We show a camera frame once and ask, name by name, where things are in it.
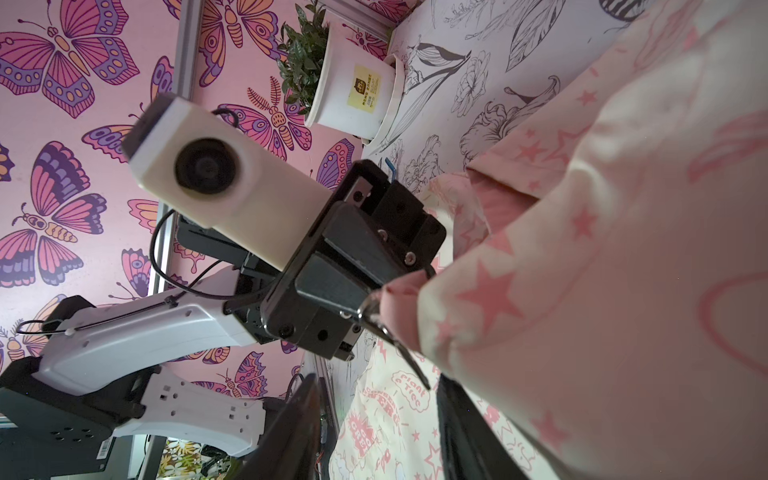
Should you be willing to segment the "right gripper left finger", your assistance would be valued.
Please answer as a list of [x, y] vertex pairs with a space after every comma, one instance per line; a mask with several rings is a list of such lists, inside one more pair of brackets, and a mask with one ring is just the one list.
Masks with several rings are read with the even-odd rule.
[[309, 374], [235, 479], [314, 479], [320, 440], [321, 391], [317, 375]]

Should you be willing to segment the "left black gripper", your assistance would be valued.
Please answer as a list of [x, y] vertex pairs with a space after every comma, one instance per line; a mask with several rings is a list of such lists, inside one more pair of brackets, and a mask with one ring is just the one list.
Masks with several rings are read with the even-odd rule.
[[325, 359], [352, 359], [358, 311], [385, 284], [427, 269], [445, 227], [375, 163], [353, 163], [261, 304], [272, 337]]

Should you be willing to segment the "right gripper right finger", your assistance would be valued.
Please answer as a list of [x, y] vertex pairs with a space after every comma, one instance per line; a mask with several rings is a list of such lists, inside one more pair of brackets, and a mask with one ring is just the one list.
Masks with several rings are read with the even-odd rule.
[[527, 479], [458, 382], [441, 374], [436, 403], [445, 479]]

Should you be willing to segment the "pink printed hooded jacket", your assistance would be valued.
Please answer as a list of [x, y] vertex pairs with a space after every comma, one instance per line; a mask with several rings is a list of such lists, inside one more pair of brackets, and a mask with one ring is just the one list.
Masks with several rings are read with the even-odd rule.
[[384, 291], [510, 479], [767, 475], [767, 5], [661, 1], [430, 183], [451, 263]]

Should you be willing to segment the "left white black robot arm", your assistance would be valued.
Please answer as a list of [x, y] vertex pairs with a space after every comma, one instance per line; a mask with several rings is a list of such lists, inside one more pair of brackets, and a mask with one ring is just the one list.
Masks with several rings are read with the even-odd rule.
[[266, 282], [222, 270], [220, 293], [174, 289], [112, 307], [74, 296], [44, 327], [38, 357], [1, 377], [5, 479], [48, 479], [102, 470], [117, 437], [190, 440], [232, 457], [258, 449], [281, 406], [257, 387], [256, 356], [236, 374], [242, 393], [180, 378], [168, 363], [218, 347], [284, 341], [348, 361], [363, 332], [385, 331], [361, 316], [389, 281], [430, 266], [446, 230], [402, 184], [372, 162], [355, 162], [324, 190], [320, 214], [290, 263]]

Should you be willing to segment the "white pot with green plant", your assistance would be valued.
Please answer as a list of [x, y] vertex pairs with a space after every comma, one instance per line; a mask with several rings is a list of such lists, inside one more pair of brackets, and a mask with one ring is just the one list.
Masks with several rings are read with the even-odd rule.
[[299, 108], [305, 125], [321, 125], [358, 137], [370, 146], [392, 127], [402, 101], [405, 73], [394, 55], [382, 60], [355, 46], [339, 24], [325, 19], [318, 1], [295, 7], [298, 24], [283, 24], [278, 62], [286, 102]]

